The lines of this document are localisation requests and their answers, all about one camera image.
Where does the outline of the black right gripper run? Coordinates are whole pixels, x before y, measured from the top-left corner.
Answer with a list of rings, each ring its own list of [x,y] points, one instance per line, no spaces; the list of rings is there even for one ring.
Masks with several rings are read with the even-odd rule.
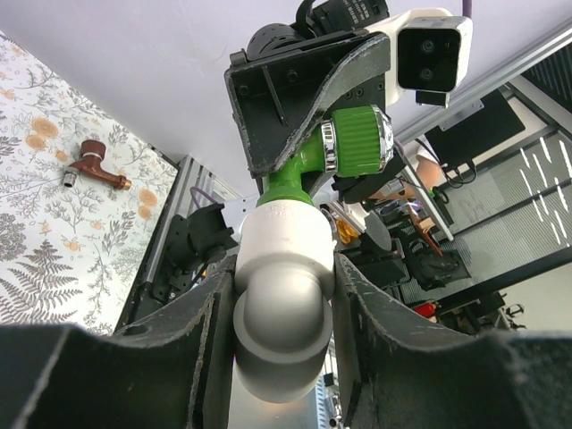
[[[382,32],[342,30],[304,39],[294,29],[272,24],[248,48],[231,55],[225,84],[254,179],[280,169],[332,112],[385,105],[390,39]],[[372,197],[395,179],[406,163],[399,157],[340,161],[334,184],[348,204]]]

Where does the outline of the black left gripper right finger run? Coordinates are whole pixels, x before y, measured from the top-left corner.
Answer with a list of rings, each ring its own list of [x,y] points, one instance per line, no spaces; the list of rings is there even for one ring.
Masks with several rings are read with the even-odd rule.
[[[336,255],[333,330],[350,428],[568,428],[569,332],[479,337],[423,318]]]

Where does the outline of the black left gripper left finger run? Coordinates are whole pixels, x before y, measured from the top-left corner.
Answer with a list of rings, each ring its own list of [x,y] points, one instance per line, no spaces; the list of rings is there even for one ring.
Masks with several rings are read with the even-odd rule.
[[[235,258],[113,336],[72,324],[1,329],[4,428],[224,428]]]

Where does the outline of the green faucet chrome knob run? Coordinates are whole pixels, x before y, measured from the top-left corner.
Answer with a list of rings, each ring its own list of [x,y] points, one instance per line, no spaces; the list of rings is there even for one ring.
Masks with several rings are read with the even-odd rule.
[[[331,172],[341,178],[376,174],[393,158],[393,147],[391,119],[378,106],[336,110],[283,167],[268,176],[257,203],[294,200],[311,205],[312,198],[303,190],[304,173]]]

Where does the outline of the white PVC elbow fitting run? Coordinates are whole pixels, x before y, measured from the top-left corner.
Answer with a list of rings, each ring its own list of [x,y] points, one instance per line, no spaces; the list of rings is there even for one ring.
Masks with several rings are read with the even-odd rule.
[[[332,336],[334,241],[315,207],[276,200],[242,227],[234,286],[236,362],[245,388],[273,403],[315,386]]]

